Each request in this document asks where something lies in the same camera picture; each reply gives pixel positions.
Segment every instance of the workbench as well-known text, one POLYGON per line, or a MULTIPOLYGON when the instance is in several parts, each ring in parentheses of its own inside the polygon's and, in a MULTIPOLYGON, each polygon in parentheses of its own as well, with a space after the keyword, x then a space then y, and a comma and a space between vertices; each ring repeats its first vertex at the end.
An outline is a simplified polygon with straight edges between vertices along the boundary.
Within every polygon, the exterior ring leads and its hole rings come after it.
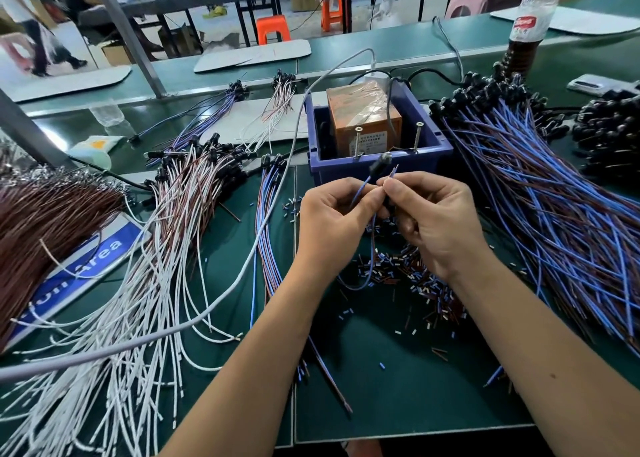
MULTIPOLYGON (((640 0, 580 0, 573 5, 606 13, 640 16, 640 0)), ((504 53, 511 28, 510 23, 487 15, 443 21, 443 26, 452 43, 460 49, 465 71, 477 71, 484 75, 491 72, 493 62, 504 53)), ((132 74, 114 87, 32 102, 24 104, 23 108, 36 118, 39 126, 55 131, 72 144, 101 132, 100 125, 86 110, 92 102, 115 99, 122 105, 126 118, 136 131, 141 131, 172 113, 184 110, 210 92, 226 88, 229 82, 240 76, 252 90, 250 98, 268 97, 270 93, 265 85, 271 82, 278 68, 313 79, 363 47, 375 49, 378 66, 395 69, 395 75, 406 77, 412 70, 425 64, 437 65, 452 78, 458 74, 451 53, 431 24, 357 32, 310 42, 311 56, 298 61, 204 75, 191 72, 197 58, 156 63, 165 86, 175 95, 163 100, 149 99, 152 92, 134 67, 132 74)), ((550 32, 538 51, 528 83, 532 90, 549 97, 551 106, 583 105, 589 101, 589 97, 568 91, 567 83, 583 73, 635 81, 640 78, 640 64, 636 61, 635 53, 638 50, 638 32, 604 38, 582 38, 550 32)), ((352 60, 336 76, 319 85, 319 90, 345 84, 355 74, 366 70, 368 62, 367 56, 352 60)), ((440 98, 450 95, 452 87, 434 75, 420 75, 413 81, 413 91, 420 99, 440 98)), ((172 122, 149 138, 144 138, 142 145, 135 148, 126 143, 116 147, 112 153, 113 169, 119 173, 145 170, 142 153, 152 145, 175 136, 187 121, 172 122)), ((552 147, 565 159, 579 161, 572 155, 570 138, 555 141, 552 147)), ((289 146, 284 143, 278 148, 288 151, 289 146)), ((455 175, 451 172, 452 165, 446 160, 440 163, 438 169, 444 175, 455 175)), ((303 195, 312 186, 308 167, 298 166, 292 169, 291 174, 285 180, 284 196, 303 195)), ((216 211, 215 219, 202 242, 201 256, 205 262, 210 300, 212 295, 222 293, 235 279, 255 238, 255 207, 250 204, 255 202, 258 185, 258 178, 249 179, 226 202, 242 222, 236 222, 224 211, 216 211)), ((637 197, 640 193, 624 194, 637 197)), ((275 256, 279 267, 285 272, 293 258, 293 228, 288 219, 283 218, 279 208, 276 208, 271 220, 275 256)), ((487 238, 496 247, 496 253, 503 262, 518 261, 509 243, 499 235, 487 234, 487 238)), ((364 237, 363 250, 368 242, 368 237, 364 237)), ((87 314, 113 295, 123 275, 124 268, 112 273, 55 319, 65 322, 87 314)), ((257 293, 264 290, 261 278, 259 274, 257 293)), ((194 283, 193 286, 195 300, 202 293, 197 285, 194 283)), ((212 322, 220 329, 229 333, 247 331, 251 285, 251 276, 247 274, 238 288, 213 311, 212 322)), ((508 394, 506 381, 483 388, 498 362, 471 321, 467 320, 455 328, 440 324, 436 330, 427 331, 421 321, 427 309, 424 300, 412 294, 408 285, 404 289, 398 286, 395 296, 392 291, 393 288, 387 286, 375 286, 363 292, 348 292, 347 301, 340 294, 339 286, 332 284, 318 309, 312 336, 325 364, 353 408, 353 414, 346 414, 316 364, 311 363, 310 378, 295 386, 290 404, 287 405, 278 436, 279 446, 532 425, 520 398, 516 394, 508 394), (408 329, 404 330, 410 307, 411 322, 408 329), (345 317, 344 321, 339 320, 338 315, 348 308, 352 308, 354 314, 345 317), (412 336, 413 329, 417 329, 417 333, 412 336), (395 334, 395 330, 401 331, 402 335, 395 334), (455 339, 451 338, 453 330, 456 331, 455 339), (432 346, 448 350, 449 362, 435 357, 430 351, 432 346), (386 370, 381 370, 380 362, 384 363, 386 370)), ((596 329, 594 336, 594 349, 598 354, 632 384, 640 387, 640 360, 622 343, 608 338, 604 332, 596 329)), ((18 348, 43 346, 47 338, 45 331, 36 331, 18 348)), ((190 354, 195 355, 197 363, 201 365, 224 363, 235 347, 235 343, 210 345, 191 331, 187 331, 184 340, 190 354)), ((2 364, 16 364, 19 361, 16 356, 7 356, 2 364)), ((211 375, 185 366, 184 380, 186 394, 179 402, 181 417, 210 382, 211 375)), ((171 433, 168 420, 162 423, 163 436, 166 438, 171 433)), ((16 425, 16 422, 11 422, 0 426, 0 440, 4 441, 16 425)))

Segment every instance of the screw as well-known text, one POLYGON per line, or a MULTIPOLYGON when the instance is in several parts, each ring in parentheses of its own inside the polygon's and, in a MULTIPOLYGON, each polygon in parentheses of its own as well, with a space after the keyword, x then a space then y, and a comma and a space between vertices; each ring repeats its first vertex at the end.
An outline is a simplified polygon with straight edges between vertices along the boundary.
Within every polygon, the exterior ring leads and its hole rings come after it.
POLYGON ((415 140, 413 141, 413 151, 418 150, 418 142, 420 141, 420 133, 422 128, 424 127, 424 123, 421 121, 416 122, 415 124, 415 140))
POLYGON ((358 151, 358 148, 360 147, 360 136, 362 135, 362 127, 356 127, 356 147, 354 149, 354 158, 359 159, 360 158, 360 153, 358 151))

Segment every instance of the cola bottle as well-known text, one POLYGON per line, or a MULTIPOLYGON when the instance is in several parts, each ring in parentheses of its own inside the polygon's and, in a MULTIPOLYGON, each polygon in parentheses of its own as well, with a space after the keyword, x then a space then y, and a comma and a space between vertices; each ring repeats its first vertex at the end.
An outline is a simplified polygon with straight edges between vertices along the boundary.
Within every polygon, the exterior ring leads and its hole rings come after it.
POLYGON ((538 45, 545 38, 559 0, 522 0, 509 35, 509 48, 502 58, 505 73, 523 76, 529 72, 538 45))

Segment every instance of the dark pants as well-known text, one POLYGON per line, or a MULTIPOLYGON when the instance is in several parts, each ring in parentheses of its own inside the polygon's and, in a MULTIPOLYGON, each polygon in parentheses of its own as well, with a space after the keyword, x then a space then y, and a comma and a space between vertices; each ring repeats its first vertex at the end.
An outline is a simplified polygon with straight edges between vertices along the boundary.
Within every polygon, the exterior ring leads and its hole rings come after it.
MULTIPOLYGON (((47 72, 47 53, 44 49, 44 43, 42 42, 42 32, 40 30, 40 23, 36 19, 26 20, 20 23, 24 28, 24 32, 35 43, 35 57, 33 58, 33 72, 34 73, 46 73, 47 72)), ((79 63, 78 58, 71 56, 71 53, 67 48, 59 45, 55 48, 53 53, 53 60, 55 63, 66 62, 71 66, 76 67, 79 63)))

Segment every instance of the green table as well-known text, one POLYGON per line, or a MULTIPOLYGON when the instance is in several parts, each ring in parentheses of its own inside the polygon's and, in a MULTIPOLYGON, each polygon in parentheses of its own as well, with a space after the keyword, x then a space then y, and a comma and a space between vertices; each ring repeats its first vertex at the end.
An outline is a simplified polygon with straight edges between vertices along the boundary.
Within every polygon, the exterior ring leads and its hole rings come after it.
MULTIPOLYGON (((576 5, 597 11, 640 16, 640 0, 581 0, 576 5)), ((463 52, 465 70, 486 74, 502 54, 510 25, 487 16, 473 16, 447 21, 444 27, 452 42, 463 52)), ((552 105, 581 105, 588 101, 587 97, 565 89, 571 79, 583 73, 607 75, 628 81, 640 77, 640 65, 634 56, 634 52, 640 47, 640 34, 569 39, 558 33, 551 33, 550 36, 555 41, 540 49, 529 76, 529 84, 532 89, 549 96, 552 105)), ((447 50, 440 40, 435 39, 434 29, 430 24, 334 36, 312 40, 311 43, 313 54, 310 57, 286 65, 276 63, 249 68, 244 78, 268 78, 273 76, 273 70, 277 67, 292 68, 288 71, 296 71, 309 77, 318 76, 318 71, 329 69, 342 57, 368 45, 376 49, 377 60, 386 62, 389 68, 401 66, 403 60, 408 58, 418 58, 410 61, 410 68, 395 74, 402 73, 406 77, 422 61, 422 64, 434 63, 446 74, 456 76, 453 61, 438 60, 438 55, 447 50)), ((202 87, 204 83, 222 84, 239 76, 234 70, 181 77, 180 71, 184 73, 193 67, 189 63, 192 60, 193 58, 174 59, 158 65, 159 71, 163 71, 165 67, 165 73, 171 71, 175 91, 187 86, 187 83, 202 87)), ((351 66, 361 65, 367 60, 364 57, 361 61, 354 61, 351 66)), ((123 103, 128 101, 127 98, 142 93, 142 89, 136 89, 135 86, 129 89, 129 83, 135 80, 132 75, 121 85, 114 87, 123 98, 123 103)), ((330 79, 320 87, 327 88, 344 81, 345 79, 340 78, 330 79)), ((434 75, 417 77, 413 81, 413 89, 419 98, 439 98, 451 93, 451 87, 434 75)), ((28 104, 28 108, 25 108, 31 109, 32 113, 59 107, 75 109, 87 101, 104 99, 101 97, 110 94, 108 91, 115 90, 60 97, 48 102, 28 104), (89 99, 76 98, 85 95, 89 95, 89 99)), ((256 89, 252 92, 252 98, 267 94, 265 89, 256 89)), ((123 111, 134 128, 141 130, 169 114, 185 109, 198 99, 199 97, 193 96, 135 102, 123 106, 123 111)), ((144 170, 141 153, 176 135, 186 121, 188 120, 174 121, 145 139, 139 147, 132 148, 128 144, 117 147, 113 153, 114 170, 121 173, 144 170)), ((56 131, 70 143, 90 134, 98 134, 101 130, 85 109, 41 116, 36 122, 44 128, 56 131)), ((569 139, 554 144, 554 148, 570 160, 577 161, 571 156, 569 139)), ((446 161, 441 162, 440 168, 444 172, 447 167, 446 161)), ((298 167, 295 175, 297 194, 302 195, 312 185, 306 166, 298 167)), ((202 257, 207 260, 205 275, 207 290, 211 294, 221 293, 232 283, 248 253, 254 237, 255 215, 255 208, 250 204, 255 201, 258 183, 258 179, 251 179, 227 202, 228 207, 242 219, 242 223, 237 223, 222 211, 217 212, 204 239, 202 257)), ((293 177, 288 178, 286 183, 285 192, 290 197, 294 188, 293 177)), ((272 242, 276 259, 283 271, 292 260, 293 232, 292 225, 287 221, 279 210, 275 211, 271 227, 272 242)), ((503 261, 515 260, 507 243, 499 239, 491 239, 490 243, 497 247, 503 261)), ((118 280, 122 279, 122 272, 123 269, 112 274, 108 281, 99 284, 91 293, 69 306, 56 320, 71 320, 103 303, 116 290, 118 280)), ((252 295, 250 278, 246 276, 234 293, 214 311, 214 323, 219 324, 221 329, 231 333, 246 332, 252 295)), ((261 282, 259 284, 258 293, 261 293, 264 286, 261 282)), ((195 296, 199 293, 197 290, 194 286, 195 296)), ((497 361, 470 321, 459 328, 440 324, 437 330, 427 331, 420 320, 427 313, 424 301, 400 288, 396 290, 395 296, 392 289, 375 287, 370 291, 348 294, 348 297, 347 302, 336 287, 328 291, 318 310, 312 335, 354 413, 351 416, 345 413, 316 365, 311 364, 311 378, 297 386, 291 405, 287 407, 278 445, 532 424, 521 400, 516 395, 508 395, 505 383, 498 382, 489 388, 482 388, 497 367, 497 361), (352 308, 354 315, 341 321, 337 315, 347 308, 352 308), (404 325, 410 310, 411 318, 405 331, 404 325), (414 328, 417 332, 411 336, 414 328), (394 333, 395 330, 403 334, 398 336, 394 333), (451 338, 453 330, 456 332, 455 339, 451 338), (430 352, 432 346, 449 350, 449 363, 433 356, 430 352), (380 362, 385 364, 386 370, 381 370, 380 362)), ((258 299, 261 310, 263 301, 258 299)), ((46 336, 44 333, 36 333, 21 343, 20 348, 38 347, 44 343, 46 336)), ((190 353, 196 355, 199 364, 221 364, 234 348, 234 344, 213 348, 192 336, 192 333, 187 334, 185 344, 190 353)), ((629 381, 640 387, 640 361, 631 356, 622 344, 596 333, 595 349, 629 381)), ((17 361, 14 357, 8 357, 3 363, 17 361)), ((185 378, 186 396, 180 402, 180 416, 188 411, 211 376, 185 370, 185 378)), ((0 440, 8 436, 11 428, 9 424, 0 427, 0 440)), ((163 427, 163 431, 163 436, 168 438, 170 426, 163 427)))

